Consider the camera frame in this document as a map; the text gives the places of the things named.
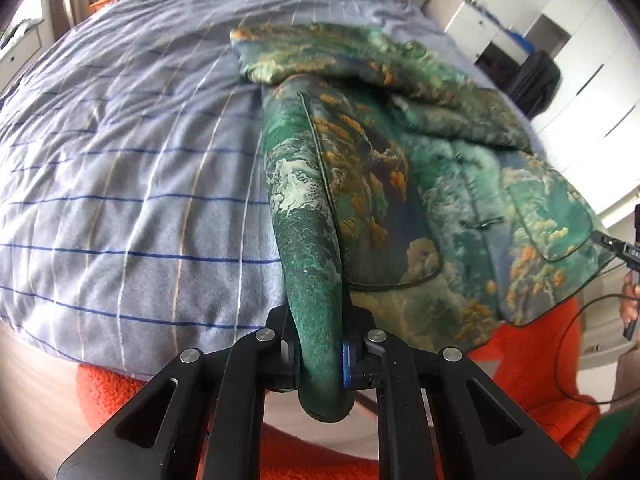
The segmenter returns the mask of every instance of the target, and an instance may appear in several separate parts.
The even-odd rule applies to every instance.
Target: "orange knit fabric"
[[[476,361],[500,360],[494,381],[570,455],[575,457],[596,424],[596,406],[566,399],[556,389],[553,367],[560,337],[577,312],[575,299],[522,328],[501,326],[482,348],[471,352]],[[562,343],[558,380],[578,396],[580,331],[569,330]],[[80,365],[78,399],[89,426],[96,430],[135,392],[141,382],[91,365]],[[377,480],[378,464],[344,455],[263,426],[261,466],[264,480]]]

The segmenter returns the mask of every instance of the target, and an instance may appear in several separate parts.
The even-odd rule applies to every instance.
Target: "black cable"
[[[626,265],[626,262],[622,262],[621,264],[617,264],[615,267],[611,267],[610,269],[604,270],[603,272],[598,274],[598,277],[604,276],[605,274],[609,274],[610,272],[613,272],[614,270],[617,270],[620,267],[624,267],[625,265]]]
[[[569,329],[572,327],[575,321],[580,317],[580,314],[582,314],[585,310],[587,310],[588,307],[590,307],[592,304],[597,303],[599,301],[608,300],[609,298],[619,298],[620,300],[640,301],[640,298],[632,298],[631,296],[625,296],[624,294],[606,294],[604,296],[600,296],[599,298],[595,298],[594,300],[587,302],[573,317],[569,325],[567,325],[566,329],[564,329],[564,333],[562,334],[562,337],[560,338],[560,343],[558,344],[558,351],[556,352],[556,358],[554,361],[554,383],[556,384],[556,388],[560,391],[560,393],[563,394],[567,399],[576,400],[577,402],[583,402],[585,404],[591,404],[592,406],[603,406],[605,404],[611,404],[612,402],[618,402],[619,400],[628,399],[629,397],[634,396],[635,394],[638,394],[640,392],[640,388],[636,388],[635,390],[632,390],[628,394],[619,396],[617,399],[603,400],[598,402],[596,400],[586,400],[586,399],[579,399],[578,397],[574,397],[568,394],[566,391],[564,391],[562,389],[562,386],[560,386],[560,383],[558,382],[558,361],[560,359],[560,349],[562,348],[562,343],[564,343],[564,338],[566,338],[566,335],[569,333]]]

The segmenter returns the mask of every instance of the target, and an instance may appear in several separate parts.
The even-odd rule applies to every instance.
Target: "cabinet handle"
[[[633,105],[633,106],[631,107],[631,109],[630,109],[626,114],[624,114],[624,116],[622,117],[622,119],[620,119],[620,120],[616,123],[616,125],[615,125],[612,129],[610,129],[610,130],[607,132],[607,135],[605,135],[605,137],[607,137],[607,136],[608,136],[608,135],[609,135],[613,130],[615,130],[618,126],[620,126],[620,123],[621,123],[622,121],[624,121],[624,120],[629,116],[629,114],[630,114],[631,112],[633,112],[635,109],[636,109],[636,105]]]
[[[581,93],[585,88],[587,88],[587,85],[588,85],[591,81],[593,81],[593,78],[594,78],[594,77],[596,77],[596,76],[598,75],[598,73],[600,72],[600,70],[602,70],[602,68],[603,68],[603,67],[604,67],[604,64],[601,64],[601,65],[598,67],[598,69],[596,70],[596,72],[594,72],[594,73],[593,73],[593,75],[588,79],[588,81],[587,81],[584,85],[582,85],[582,88],[580,88],[580,89],[578,90],[578,93],[575,95],[576,97],[578,97],[578,95],[580,95],[580,93]]]

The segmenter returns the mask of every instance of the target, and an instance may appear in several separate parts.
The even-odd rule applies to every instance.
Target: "metal screw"
[[[180,354],[180,361],[185,364],[194,363],[200,358],[200,352],[198,352],[195,348],[187,348],[183,350]]]
[[[374,328],[367,332],[367,339],[373,343],[381,343],[386,339],[386,332],[379,328]]]
[[[455,346],[449,346],[442,351],[442,356],[452,363],[456,361],[460,361],[462,359],[462,352],[458,350]]]
[[[276,333],[271,328],[261,328],[255,333],[255,338],[258,341],[271,341],[276,337]]]

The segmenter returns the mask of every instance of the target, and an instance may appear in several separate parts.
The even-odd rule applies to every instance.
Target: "blue striped duvet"
[[[484,76],[407,0],[119,0],[0,100],[0,319],[138,378],[225,348],[284,301],[240,23],[417,38]]]

